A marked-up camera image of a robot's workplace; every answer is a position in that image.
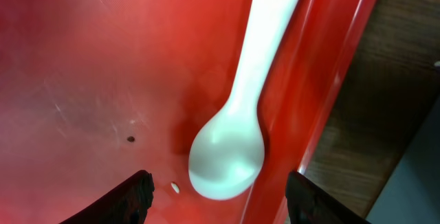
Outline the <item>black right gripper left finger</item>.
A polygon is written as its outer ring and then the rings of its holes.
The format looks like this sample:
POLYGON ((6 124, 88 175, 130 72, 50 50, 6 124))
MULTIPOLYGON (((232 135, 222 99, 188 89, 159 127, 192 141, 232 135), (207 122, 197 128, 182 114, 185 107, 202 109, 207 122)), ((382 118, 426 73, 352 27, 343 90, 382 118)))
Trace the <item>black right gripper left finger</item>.
POLYGON ((138 224, 153 203, 152 174, 140 170, 62 224, 138 224))

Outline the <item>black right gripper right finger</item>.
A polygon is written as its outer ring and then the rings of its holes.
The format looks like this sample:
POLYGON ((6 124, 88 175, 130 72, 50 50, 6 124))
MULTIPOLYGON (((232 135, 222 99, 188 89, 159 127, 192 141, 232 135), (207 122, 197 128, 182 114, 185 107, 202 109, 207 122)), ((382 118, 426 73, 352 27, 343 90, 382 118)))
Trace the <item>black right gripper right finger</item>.
POLYGON ((369 224, 297 171, 285 188, 291 224, 369 224))

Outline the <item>white plastic spoon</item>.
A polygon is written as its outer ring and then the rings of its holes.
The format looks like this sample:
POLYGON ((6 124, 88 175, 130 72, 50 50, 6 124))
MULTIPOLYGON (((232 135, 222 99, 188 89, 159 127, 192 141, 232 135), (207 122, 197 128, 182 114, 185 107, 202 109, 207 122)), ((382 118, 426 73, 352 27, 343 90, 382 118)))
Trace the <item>white plastic spoon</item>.
POLYGON ((190 182, 207 199, 240 195, 263 167, 265 147, 257 106, 298 1, 252 0, 230 95, 190 148, 190 182))

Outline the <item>grey dishwasher rack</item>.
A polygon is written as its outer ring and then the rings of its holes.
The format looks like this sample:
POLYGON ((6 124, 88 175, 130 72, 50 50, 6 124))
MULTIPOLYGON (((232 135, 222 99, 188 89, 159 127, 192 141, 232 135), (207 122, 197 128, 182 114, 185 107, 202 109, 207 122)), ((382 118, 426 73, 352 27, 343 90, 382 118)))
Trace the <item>grey dishwasher rack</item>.
POLYGON ((366 219, 371 223, 439 224, 439 100, 366 219))

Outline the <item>red plastic tray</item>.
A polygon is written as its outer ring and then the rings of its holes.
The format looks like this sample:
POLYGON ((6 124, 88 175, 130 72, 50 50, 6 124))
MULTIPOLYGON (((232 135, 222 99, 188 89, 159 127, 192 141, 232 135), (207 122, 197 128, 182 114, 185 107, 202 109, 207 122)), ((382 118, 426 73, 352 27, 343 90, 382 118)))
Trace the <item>red plastic tray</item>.
POLYGON ((197 194, 190 145, 231 90, 252 0, 1 0, 1 222, 60 223, 135 172, 148 223, 282 223, 376 0, 300 0, 258 105, 265 165, 197 194))

